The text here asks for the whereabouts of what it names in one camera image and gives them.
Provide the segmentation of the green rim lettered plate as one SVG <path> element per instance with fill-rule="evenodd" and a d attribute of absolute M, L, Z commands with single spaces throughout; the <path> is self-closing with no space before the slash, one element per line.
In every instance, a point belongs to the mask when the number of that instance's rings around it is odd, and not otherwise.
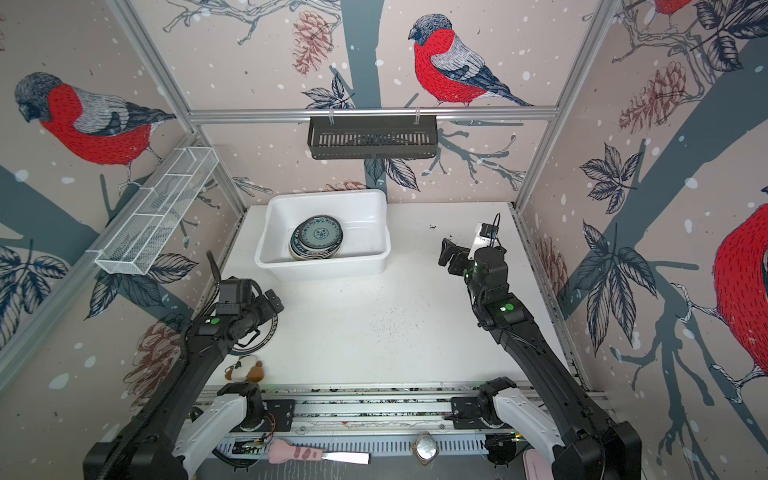
<path fill-rule="evenodd" d="M 333 250 L 307 249 L 298 241 L 298 227 L 294 230 L 289 242 L 291 253 L 296 258 L 302 260 L 321 260 L 331 258 L 339 250 L 340 246 Z"/>

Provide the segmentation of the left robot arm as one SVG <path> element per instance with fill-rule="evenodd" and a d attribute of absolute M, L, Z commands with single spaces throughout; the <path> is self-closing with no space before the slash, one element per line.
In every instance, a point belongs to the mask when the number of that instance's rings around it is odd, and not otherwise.
<path fill-rule="evenodd" d="M 86 479 L 190 479 L 235 428 L 257 429 L 274 418 L 250 380 L 228 383 L 195 421 L 188 415 L 214 371 L 240 340 L 283 311 L 280 298 L 251 279 L 224 279 L 182 335 L 180 356 L 150 400 L 113 440 L 98 442 L 83 461 Z"/>

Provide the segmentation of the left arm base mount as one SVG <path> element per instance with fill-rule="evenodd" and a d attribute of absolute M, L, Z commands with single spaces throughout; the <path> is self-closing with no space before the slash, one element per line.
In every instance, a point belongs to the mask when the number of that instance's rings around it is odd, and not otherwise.
<path fill-rule="evenodd" d="M 232 433 L 287 433 L 292 429 L 296 401 L 292 399 L 264 400 L 262 409 L 247 416 Z"/>

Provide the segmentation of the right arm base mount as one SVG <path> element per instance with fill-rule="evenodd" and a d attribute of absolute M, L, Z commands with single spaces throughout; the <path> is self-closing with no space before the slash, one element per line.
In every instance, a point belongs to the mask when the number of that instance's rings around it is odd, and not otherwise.
<path fill-rule="evenodd" d="M 456 430 L 499 429 L 502 424 L 489 422 L 476 397 L 452 397 L 450 412 L 445 417 Z"/>

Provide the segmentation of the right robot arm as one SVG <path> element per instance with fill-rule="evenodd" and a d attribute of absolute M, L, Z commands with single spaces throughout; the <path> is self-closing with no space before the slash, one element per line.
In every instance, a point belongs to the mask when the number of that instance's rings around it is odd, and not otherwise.
<path fill-rule="evenodd" d="M 629 422 L 614 421 L 552 351 L 510 290 L 504 249 L 470 249 L 444 239 L 438 263 L 463 278 L 479 327 L 522 369 L 544 404 L 532 405 L 513 381 L 499 377 L 480 388 L 483 421 L 514 428 L 549 461 L 556 479 L 640 478 L 639 434 Z"/>

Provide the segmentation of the teal patterned small plate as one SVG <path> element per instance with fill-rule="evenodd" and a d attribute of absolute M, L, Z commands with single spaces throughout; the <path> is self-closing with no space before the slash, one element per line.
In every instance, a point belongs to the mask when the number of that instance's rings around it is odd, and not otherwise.
<path fill-rule="evenodd" d="M 333 250 L 343 241 L 343 229 L 331 216 L 313 216 L 298 227 L 298 241 L 307 249 Z"/>

